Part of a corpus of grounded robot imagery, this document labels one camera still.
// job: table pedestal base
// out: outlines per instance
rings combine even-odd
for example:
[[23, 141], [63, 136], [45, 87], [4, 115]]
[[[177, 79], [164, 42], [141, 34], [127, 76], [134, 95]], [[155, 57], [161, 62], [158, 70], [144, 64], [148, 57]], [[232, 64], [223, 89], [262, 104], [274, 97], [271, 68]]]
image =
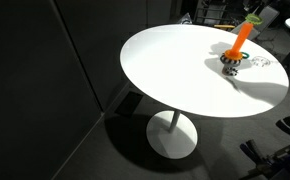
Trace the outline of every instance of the table pedestal base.
[[170, 159], [188, 156], [196, 147], [197, 132], [194, 124], [180, 114], [176, 127], [169, 132], [174, 111], [155, 114], [148, 122], [146, 134], [149, 144], [160, 155]]

